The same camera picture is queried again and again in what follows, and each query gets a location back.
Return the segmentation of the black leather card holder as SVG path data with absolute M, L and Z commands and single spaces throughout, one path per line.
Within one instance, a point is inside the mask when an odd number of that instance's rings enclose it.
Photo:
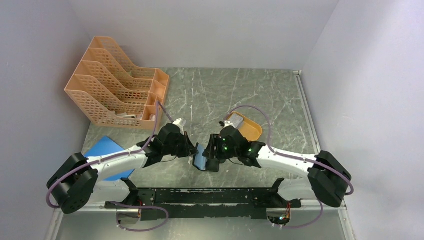
M 192 165 L 202 172 L 219 172 L 219 161 L 216 159 L 209 160 L 203 156 L 205 148 L 201 144 L 197 143 L 195 148 L 197 150 L 197 154 L 195 154 L 192 158 Z

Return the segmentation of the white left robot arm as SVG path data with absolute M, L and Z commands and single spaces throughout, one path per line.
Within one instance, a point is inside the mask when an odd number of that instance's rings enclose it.
M 138 188 L 127 178 L 108 181 L 107 178 L 160 163 L 165 156 L 186 158 L 196 155 L 187 132 L 168 123 L 145 141 L 129 149 L 102 156 L 71 155 L 47 182 L 46 203 L 72 214 L 86 204 L 116 202 L 126 208 L 144 206 Z

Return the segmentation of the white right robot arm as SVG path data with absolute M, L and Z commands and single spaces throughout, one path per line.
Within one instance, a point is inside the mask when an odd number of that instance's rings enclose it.
M 199 150 L 194 165 L 201 171 L 217 172 L 221 162 L 238 159 L 242 165 L 269 168 L 296 175 L 297 179 L 277 181 L 277 189 L 270 193 L 270 202 L 282 207 L 292 200 L 317 199 L 339 208 L 344 197 L 353 192 L 352 176 L 328 151 L 301 154 L 274 148 L 264 142 L 247 140 L 238 129 L 224 127 L 219 134 L 211 134 L 207 147 Z

